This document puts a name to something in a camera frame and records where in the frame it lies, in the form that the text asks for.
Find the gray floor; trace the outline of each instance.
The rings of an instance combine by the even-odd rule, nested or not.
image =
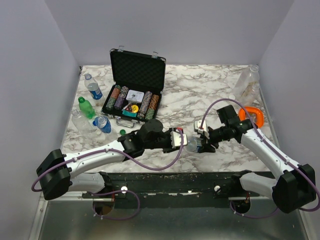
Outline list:
[[[250,213],[275,209],[270,200],[256,200]],[[133,210],[116,209],[113,216]],[[304,240],[298,212],[266,219],[247,219],[228,208],[142,209],[133,219],[101,220],[93,217],[90,201],[50,201],[41,240]]]

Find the white wall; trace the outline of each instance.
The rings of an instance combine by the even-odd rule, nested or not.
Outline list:
[[[281,149],[316,171],[320,187],[320,1],[295,0],[260,63]],[[310,213],[320,237],[320,212]]]
[[[109,50],[159,52],[173,64],[258,63],[293,0],[45,0],[81,65]]]
[[[79,67],[43,0],[0,7],[0,239],[28,239],[36,168],[61,146]]]

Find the marble tabletop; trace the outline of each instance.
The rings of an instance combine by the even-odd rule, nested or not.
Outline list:
[[[165,69],[165,84],[162,94],[161,106],[157,119],[163,123],[164,131],[170,127],[182,127],[188,136],[196,136],[193,131],[195,120],[201,120],[208,106],[215,100],[227,98],[242,70],[246,65],[167,65]],[[98,82],[104,96],[107,96],[114,84],[110,65],[84,66],[76,92],[73,109],[79,109],[78,97],[89,100],[101,115],[101,106],[95,106],[89,91],[84,85],[84,75],[90,73]],[[207,125],[213,129],[222,124],[216,110],[227,106],[229,102],[219,102],[212,107],[206,117]],[[261,100],[253,105],[264,113]],[[110,119],[112,132],[101,133],[98,129],[94,139],[82,136],[70,120],[64,137],[62,152],[76,153],[106,145],[120,136],[119,131],[125,129],[127,133],[137,130],[134,128],[117,126],[115,119]],[[272,138],[268,120],[262,132]],[[164,154],[160,149],[146,150],[137,158],[141,163],[150,167],[163,167],[168,165],[177,155],[177,151]],[[161,172],[225,172],[225,171],[267,171],[267,167],[246,147],[238,144],[234,139],[219,144],[216,153],[194,153],[183,149],[180,159],[170,168]],[[90,172],[104,171],[109,173],[147,173],[151,170],[142,168],[128,160],[122,163],[112,163],[93,169]]]

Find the orange object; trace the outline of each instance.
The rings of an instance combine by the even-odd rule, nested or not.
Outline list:
[[[250,115],[254,115],[254,122],[258,126],[258,128],[261,128],[265,124],[264,114],[259,108],[253,106],[245,106],[245,109],[249,112]],[[241,121],[246,119],[246,112],[242,108],[239,110],[238,115]]]

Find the plastic bottle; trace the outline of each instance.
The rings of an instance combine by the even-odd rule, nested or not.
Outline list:
[[[93,125],[97,126],[105,134],[111,133],[111,123],[106,116],[97,116],[93,121]]]
[[[83,112],[88,119],[92,119],[96,115],[96,112],[91,103],[88,100],[85,100],[82,96],[78,98],[78,101],[81,112]]]
[[[97,81],[87,73],[84,75],[84,85],[91,93],[92,98],[96,106],[103,106],[105,104],[105,97],[103,96]]]
[[[255,82],[253,85],[249,85],[245,90],[242,96],[239,99],[239,102],[244,106],[251,106],[252,103],[258,98],[260,84]]]
[[[238,81],[236,82],[232,90],[232,94],[234,95],[234,98],[236,100],[240,100],[240,97],[242,96],[246,88],[248,88],[250,85],[253,85],[254,83],[259,82],[260,76],[258,71],[259,66],[257,65],[248,66],[242,71]]]
[[[188,138],[188,145],[186,146],[186,149],[189,152],[197,153],[199,149],[202,147],[201,141],[202,139],[196,136]]]
[[[96,136],[94,128],[82,112],[73,110],[71,121],[83,136],[89,138],[94,138]]]

